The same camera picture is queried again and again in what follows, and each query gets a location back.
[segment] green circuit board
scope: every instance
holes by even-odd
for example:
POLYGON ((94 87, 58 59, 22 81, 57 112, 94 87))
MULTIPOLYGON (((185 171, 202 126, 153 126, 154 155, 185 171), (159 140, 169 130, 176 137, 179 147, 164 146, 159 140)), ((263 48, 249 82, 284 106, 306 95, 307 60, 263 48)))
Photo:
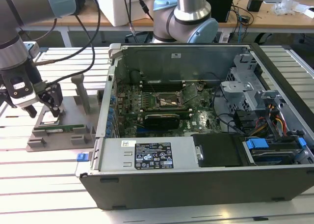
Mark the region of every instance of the green circuit board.
POLYGON ((221 128, 213 115, 210 88, 193 83, 176 92, 144 92, 139 86, 118 87, 120 133, 125 138, 181 137, 195 133, 219 133, 221 128), (175 114, 180 124, 174 130, 147 130, 146 115, 175 114))

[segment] aluminum workbench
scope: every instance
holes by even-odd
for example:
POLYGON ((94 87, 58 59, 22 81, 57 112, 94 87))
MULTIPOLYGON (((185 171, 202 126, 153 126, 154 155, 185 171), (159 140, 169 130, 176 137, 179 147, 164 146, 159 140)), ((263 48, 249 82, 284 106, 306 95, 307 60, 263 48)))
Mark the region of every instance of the aluminum workbench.
MULTIPOLYGON (((36 60, 55 59, 72 54, 79 48, 50 48, 36 60)), ((314 111, 314 72, 292 50, 280 46, 262 49, 283 73, 288 82, 314 111)), ((107 78, 108 48, 96 48, 96 64, 85 74, 89 94, 103 89, 107 78)), ((85 69, 92 52, 49 66, 39 66, 44 80, 85 69)), ((272 88, 271 81, 263 76, 272 88)), ((75 94, 70 79, 61 82, 63 95, 75 94)), ((41 104, 35 105, 37 111, 41 104)), ((0 107, 0 223, 39 224, 87 223, 160 224, 160 223, 237 223, 263 224, 314 223, 314 187, 292 201, 174 207, 142 210, 102 211, 76 177, 89 162, 77 163, 76 155, 91 149, 51 152, 24 151, 35 119, 21 109, 0 107)), ((201 194, 191 190, 196 196, 201 194)))

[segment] motherboard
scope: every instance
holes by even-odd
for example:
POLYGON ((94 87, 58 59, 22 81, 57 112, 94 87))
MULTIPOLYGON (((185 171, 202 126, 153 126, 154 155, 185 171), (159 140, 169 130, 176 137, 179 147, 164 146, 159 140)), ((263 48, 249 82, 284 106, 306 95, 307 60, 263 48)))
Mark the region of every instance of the motherboard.
POLYGON ((179 88, 118 84, 120 137, 182 137, 219 133, 211 108, 212 89, 205 83, 179 88))

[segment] blue latch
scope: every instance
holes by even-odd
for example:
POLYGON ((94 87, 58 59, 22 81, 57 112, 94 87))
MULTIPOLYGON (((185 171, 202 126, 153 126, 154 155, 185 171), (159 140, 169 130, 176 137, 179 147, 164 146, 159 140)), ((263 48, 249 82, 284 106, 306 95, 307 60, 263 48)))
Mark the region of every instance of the blue latch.
POLYGON ((77 155, 77 162, 88 162, 88 153, 80 153, 77 155))
POLYGON ((249 149, 268 149, 269 148, 267 141, 263 138, 251 138, 246 142, 246 144, 249 149))
POLYGON ((298 139, 298 141, 299 141, 300 145, 301 145, 303 148, 306 147, 306 141, 305 141, 303 138, 300 137, 300 138, 298 139))

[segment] clear plastic bag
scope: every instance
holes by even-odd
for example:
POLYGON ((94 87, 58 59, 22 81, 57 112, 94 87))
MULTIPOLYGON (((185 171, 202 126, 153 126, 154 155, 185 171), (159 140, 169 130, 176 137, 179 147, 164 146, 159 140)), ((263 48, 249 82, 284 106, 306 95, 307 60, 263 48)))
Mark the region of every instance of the clear plastic bag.
POLYGON ((271 7, 271 11, 276 15, 294 14, 292 10, 293 0, 282 0, 281 3, 276 3, 271 7))

